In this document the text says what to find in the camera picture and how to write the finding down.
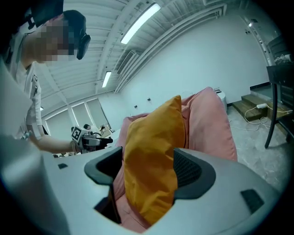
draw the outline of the pillow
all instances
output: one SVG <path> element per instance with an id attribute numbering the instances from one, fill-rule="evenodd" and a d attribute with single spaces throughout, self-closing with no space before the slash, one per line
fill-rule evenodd
<path id="1" fill-rule="evenodd" d="M 178 95 L 129 127 L 124 152 L 126 197 L 151 225 L 171 208 L 177 178 L 174 148 L 185 146 Z"/>

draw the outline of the ceiling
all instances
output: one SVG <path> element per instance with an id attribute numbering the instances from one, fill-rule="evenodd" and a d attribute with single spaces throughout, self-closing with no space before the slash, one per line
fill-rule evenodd
<path id="1" fill-rule="evenodd" d="M 122 35 L 153 2 L 158 3 L 161 10 L 139 29 L 127 45 L 122 44 Z M 89 96 L 115 91 L 121 81 L 116 72 L 130 50 L 140 53 L 150 51 L 154 43 L 177 24 L 222 3 L 226 3 L 228 12 L 245 8 L 248 0 L 64 0 L 64 11 L 75 9 L 86 17 L 86 32 L 91 36 L 91 42 L 80 61 L 61 62 L 58 66 L 36 66 L 42 88 L 42 113 Z M 147 62 L 146 57 L 138 67 Z M 102 88 L 106 71 L 112 71 L 112 75 L 106 88 Z"/>

